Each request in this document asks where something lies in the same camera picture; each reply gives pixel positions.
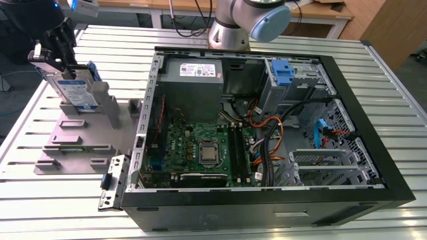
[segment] expansion slot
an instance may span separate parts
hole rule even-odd
[[[240,126],[231,125],[228,127],[228,150],[232,179],[238,182],[247,182],[250,179],[248,161],[246,154],[243,128]]]

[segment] cable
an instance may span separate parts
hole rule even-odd
[[[234,122],[238,122],[238,123],[242,122],[242,119],[232,117],[226,110],[220,109],[219,112],[222,113],[223,116],[226,115],[226,117],[228,117],[230,119],[232,119]]]
[[[271,159],[278,161],[278,160],[284,160],[286,158],[283,156],[271,156]],[[262,157],[259,156],[254,161],[254,166],[256,166],[260,163],[262,163]]]
[[[282,143],[282,139],[283,139],[283,136],[284,136],[284,128],[283,128],[283,125],[282,125],[282,121],[280,121],[280,118],[276,117],[276,116],[271,116],[268,117],[262,123],[256,124],[254,121],[252,121],[252,112],[255,110],[255,107],[258,105],[259,101],[256,100],[255,101],[255,106],[252,107],[251,111],[248,112],[247,116],[248,116],[248,123],[251,124],[252,127],[255,128],[262,128],[264,127],[271,120],[276,120],[279,125],[280,125],[280,138],[279,138],[279,141],[278,141],[278,144],[274,148],[272,151],[270,151],[270,154],[274,154],[278,150],[279,150],[279,147],[280,147],[280,143]]]
[[[5,116],[5,115],[11,115],[11,114],[15,114],[18,113],[20,110],[23,110],[26,107],[22,107],[20,109],[15,110],[15,111],[11,111],[11,112],[0,112],[0,116]]]
[[[298,20],[296,20],[296,23],[295,23],[295,27],[294,27],[294,30],[292,32],[287,35],[287,36],[292,36],[298,30],[300,29],[300,26],[302,26],[302,23],[303,23],[303,11],[302,11],[302,7],[300,5],[298,4],[298,2],[295,0],[291,0],[290,2],[294,2],[298,6],[298,9],[299,9],[299,13],[298,13]]]
[[[152,145],[155,144],[155,142],[156,142],[156,140],[158,140],[158,135],[159,135],[160,127],[162,127],[162,122],[163,122],[164,113],[166,113],[166,96],[162,97],[162,113],[160,113],[158,128],[156,128],[156,130],[155,130],[155,135],[154,135],[152,143],[150,144],[150,146],[147,147],[147,149],[150,149],[150,148],[152,147]]]
[[[338,134],[347,134],[347,132],[346,132],[346,131],[342,131],[342,130],[334,130],[332,133],[334,133],[335,135],[338,135]],[[328,140],[330,140],[330,137],[326,136],[326,138],[323,139],[323,143],[322,143],[322,148],[323,148],[323,149],[324,149],[326,146],[327,146]]]
[[[270,157],[270,152],[267,151],[268,149],[268,143],[270,143],[270,138],[275,132],[275,129],[279,125],[279,123],[283,123],[287,118],[298,111],[300,110],[307,104],[310,103],[328,103],[332,101],[334,97],[323,97],[323,98],[311,98],[308,100],[303,100],[294,104],[286,112],[280,116],[280,122],[275,122],[274,126],[270,128],[270,131],[264,137],[263,144],[260,145],[260,159],[262,159],[262,164],[263,164],[263,171],[266,174],[262,175],[262,186],[271,187],[274,186],[274,164],[272,164],[272,159]]]
[[[199,9],[200,16],[202,16],[203,20],[206,21],[206,18],[204,18],[204,16],[203,16],[203,13],[202,13],[202,9],[200,9],[198,0],[194,0],[194,1],[195,1],[196,6],[198,6],[198,9]],[[199,36],[202,36],[202,35],[204,34],[204,32],[207,31],[207,29],[208,29],[210,21],[211,21],[211,18],[212,18],[212,0],[210,0],[210,11],[208,11],[208,18],[207,18],[207,21],[206,21],[204,28],[203,28],[202,31],[195,32],[195,33],[191,33],[190,35],[182,34],[180,31],[179,31],[179,29],[176,28],[176,21],[175,21],[175,14],[174,14],[174,2],[172,2],[172,0],[168,0],[168,6],[170,6],[170,11],[171,11],[172,25],[174,25],[174,29],[175,29],[178,35],[180,35],[183,38],[191,38],[191,37],[199,37]]]
[[[231,106],[231,109],[235,113],[235,115],[240,118],[240,119],[246,119],[248,117],[250,114],[242,116],[240,112],[238,111],[238,108],[235,106],[235,103],[236,103],[236,97],[234,96],[230,100],[230,106]]]
[[[264,141],[264,138],[262,138],[258,142],[255,142],[255,143],[252,144],[252,146],[248,148],[248,151],[250,151],[250,152],[255,152],[256,146],[258,146],[263,141]]]
[[[39,73],[39,72],[38,71],[15,71],[15,72],[11,72],[11,73],[3,75],[3,77],[11,76],[14,74],[20,74],[20,73]]]

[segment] workbench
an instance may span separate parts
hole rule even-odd
[[[67,0],[59,0],[64,9],[68,9]],[[199,0],[203,15],[210,15],[210,1]],[[120,12],[134,14],[150,14],[151,23],[155,29],[163,28],[163,15],[171,15],[168,0],[98,0],[99,10],[102,12]],[[342,11],[331,10],[331,5],[312,2],[300,8],[302,23],[331,25],[331,29],[326,38],[338,39],[346,24],[354,19],[354,15],[344,6]],[[215,17],[216,0],[212,0],[212,17]],[[194,0],[175,0],[174,13],[176,16],[200,17],[200,13]],[[291,14],[291,22],[296,23],[299,20],[299,9],[294,9]]]
[[[180,38],[168,29],[90,25],[76,36],[78,61],[96,63],[120,102],[144,97],[155,46],[207,48],[206,34]],[[359,41],[306,37],[251,40],[250,46],[335,58],[416,200],[342,226],[143,232],[126,212],[98,212],[100,174],[34,174],[62,113],[60,98],[43,81],[0,146],[0,239],[427,239],[427,115],[375,50]]]

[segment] blue tab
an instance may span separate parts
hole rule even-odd
[[[322,129],[324,129],[324,128],[332,129],[332,127],[328,126],[327,121],[323,118],[320,118],[320,119],[318,119],[318,121],[315,121],[314,144],[315,144],[316,149],[322,148],[320,139],[319,139],[319,127],[322,127]]]
[[[271,60],[272,74],[279,86],[288,86],[294,80],[294,68],[287,60]]]

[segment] metal bracket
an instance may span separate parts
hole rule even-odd
[[[127,186],[127,174],[130,169],[131,157],[119,155],[112,157],[108,172],[102,178],[102,194],[99,199],[98,211],[123,211],[120,204],[123,193]]]

